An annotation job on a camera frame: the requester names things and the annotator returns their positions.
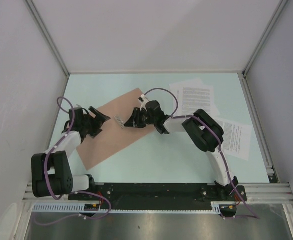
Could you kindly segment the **printed paper sheet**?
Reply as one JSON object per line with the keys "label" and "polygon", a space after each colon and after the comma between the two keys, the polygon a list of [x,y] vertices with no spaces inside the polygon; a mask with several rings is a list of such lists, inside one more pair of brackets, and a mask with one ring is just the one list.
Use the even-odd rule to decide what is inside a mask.
{"label": "printed paper sheet", "polygon": [[214,105],[214,92],[211,87],[184,86],[181,88],[179,100],[183,115],[195,113],[199,109],[210,114]]}
{"label": "printed paper sheet", "polygon": [[223,152],[227,155],[248,161],[253,127],[223,118],[216,118],[215,121],[224,131]]}

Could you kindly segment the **printed paper sheet top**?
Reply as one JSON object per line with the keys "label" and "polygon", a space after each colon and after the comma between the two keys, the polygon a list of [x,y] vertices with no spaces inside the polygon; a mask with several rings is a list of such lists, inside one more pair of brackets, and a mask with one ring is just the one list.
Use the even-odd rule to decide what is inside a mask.
{"label": "printed paper sheet top", "polygon": [[199,109],[210,114],[214,105],[214,92],[211,87],[184,86],[181,88],[179,100],[183,115],[195,113]]}

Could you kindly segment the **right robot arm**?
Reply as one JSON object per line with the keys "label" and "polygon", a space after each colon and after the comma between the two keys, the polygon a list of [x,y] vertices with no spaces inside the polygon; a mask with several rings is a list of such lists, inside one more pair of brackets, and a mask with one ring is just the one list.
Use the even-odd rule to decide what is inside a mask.
{"label": "right robot arm", "polygon": [[133,109],[130,118],[123,124],[125,128],[143,129],[153,125],[161,135],[187,133],[194,145],[207,153],[212,169],[215,172],[217,195],[223,201],[235,195],[239,184],[236,176],[230,171],[226,157],[222,152],[224,141],[223,128],[203,109],[192,115],[170,116],[165,114],[158,101],[139,98],[140,107]]}

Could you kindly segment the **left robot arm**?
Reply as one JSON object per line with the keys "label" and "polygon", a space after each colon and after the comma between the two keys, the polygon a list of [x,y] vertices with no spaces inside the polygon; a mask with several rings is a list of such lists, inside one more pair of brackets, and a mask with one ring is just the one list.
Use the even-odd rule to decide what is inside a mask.
{"label": "left robot arm", "polygon": [[31,158],[32,192],[36,198],[53,197],[79,192],[86,200],[93,199],[97,187],[92,175],[73,175],[69,157],[84,142],[86,137],[95,138],[111,118],[94,107],[76,107],[68,111],[61,139],[43,153]]}

